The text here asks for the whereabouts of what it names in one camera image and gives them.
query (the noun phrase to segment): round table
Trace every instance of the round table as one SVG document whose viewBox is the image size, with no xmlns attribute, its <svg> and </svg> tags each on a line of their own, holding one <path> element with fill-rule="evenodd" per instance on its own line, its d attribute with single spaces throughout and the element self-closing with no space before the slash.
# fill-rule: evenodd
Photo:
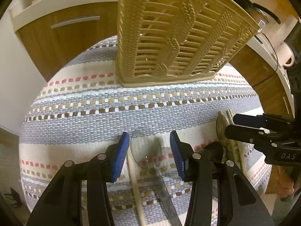
<svg viewBox="0 0 301 226">
<path fill-rule="evenodd" d="M 89 161 L 116 143 L 122 132 L 130 135 L 137 127 L 151 129 L 169 146 L 169 134 L 177 130 L 182 142 L 194 150 L 217 140 L 218 111 L 262 114 L 258 95 L 230 64 L 212 80 L 168 86 L 124 88 L 115 74 L 117 37 L 100 41 L 81 53 L 41 90 L 22 123 L 20 169 L 26 203 L 32 211 L 57 170 L 67 160 Z M 271 166 L 264 155 L 244 144 L 247 178 L 262 195 Z M 174 172 L 171 154 L 163 166 Z M 166 215 L 139 166 L 135 169 L 146 225 L 169 225 Z M 107 184 L 115 225 L 139 225 L 128 161 L 120 178 Z M 180 178 L 164 178 L 176 211 L 184 223 L 191 184 Z M 87 222 L 86 186 L 82 188 L 82 215 Z M 211 225 L 217 223 L 213 203 Z"/>
</svg>

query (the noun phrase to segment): white countertop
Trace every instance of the white countertop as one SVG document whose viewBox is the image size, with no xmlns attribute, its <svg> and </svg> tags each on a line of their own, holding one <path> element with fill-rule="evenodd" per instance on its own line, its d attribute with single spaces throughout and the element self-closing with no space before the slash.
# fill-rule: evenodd
<svg viewBox="0 0 301 226">
<path fill-rule="evenodd" d="M 20 1 L 10 8 L 10 16 L 13 24 L 13 29 L 14 31 L 17 31 L 21 27 L 40 17 L 43 17 L 49 13 L 53 13 L 64 8 L 88 3 L 114 1 L 118 0 L 36 0 L 33 4 L 31 4 L 25 9 L 22 8 L 22 1 Z M 263 44 L 261 44 L 258 40 L 256 40 L 253 37 L 247 43 L 247 45 L 251 47 L 255 52 L 257 52 L 273 69 L 276 69 L 277 62 L 271 55 L 270 51 Z M 282 67 L 278 67 L 276 73 L 278 74 L 279 79 L 281 80 L 287 97 L 289 99 L 289 103 L 285 104 L 286 106 L 287 104 L 289 104 L 294 113 L 293 97 L 290 93 L 286 70 Z"/>
</svg>

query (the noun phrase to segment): drawer handle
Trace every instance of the drawer handle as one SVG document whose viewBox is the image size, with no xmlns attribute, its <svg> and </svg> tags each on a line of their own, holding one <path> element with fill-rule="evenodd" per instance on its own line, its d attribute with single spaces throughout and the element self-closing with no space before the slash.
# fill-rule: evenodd
<svg viewBox="0 0 301 226">
<path fill-rule="evenodd" d="M 100 16 L 88 16 L 88 17 L 80 17 L 77 19 L 70 19 L 70 20 L 66 20 L 64 22 L 60 22 L 57 24 L 54 24 L 52 26 L 50 26 L 51 29 L 54 28 L 58 28 L 64 25 L 71 25 L 71 24 L 75 24 L 75 23 L 80 23 L 80 22 L 85 22 L 85 21 L 92 21 L 92 20 L 100 20 Z"/>
</svg>

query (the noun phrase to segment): human hand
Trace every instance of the human hand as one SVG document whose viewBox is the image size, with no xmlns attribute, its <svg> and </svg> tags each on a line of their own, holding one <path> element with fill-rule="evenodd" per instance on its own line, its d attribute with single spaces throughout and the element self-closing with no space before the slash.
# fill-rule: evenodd
<svg viewBox="0 0 301 226">
<path fill-rule="evenodd" d="M 278 166 L 275 192 L 279 198 L 286 198 L 294 194 L 294 181 L 290 178 L 285 168 Z"/>
</svg>

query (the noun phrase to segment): blue gripper pad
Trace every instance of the blue gripper pad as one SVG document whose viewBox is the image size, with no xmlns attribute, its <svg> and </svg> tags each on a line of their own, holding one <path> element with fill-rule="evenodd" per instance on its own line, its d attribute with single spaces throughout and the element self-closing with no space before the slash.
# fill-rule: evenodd
<svg viewBox="0 0 301 226">
<path fill-rule="evenodd" d="M 173 153 L 173 158 L 175 160 L 178 175 L 181 177 L 182 180 L 184 180 L 186 177 L 185 160 L 183 158 L 180 146 L 181 146 L 181 141 L 177 135 L 177 132 L 173 130 L 170 133 L 170 147 Z"/>
<path fill-rule="evenodd" d="M 128 133 L 123 132 L 116 150 L 116 156 L 113 161 L 113 173 L 112 173 L 112 180 L 114 182 L 117 181 L 117 178 L 120 177 L 122 167 L 124 164 L 124 160 L 128 151 L 128 147 L 130 145 L 130 136 Z"/>
</svg>

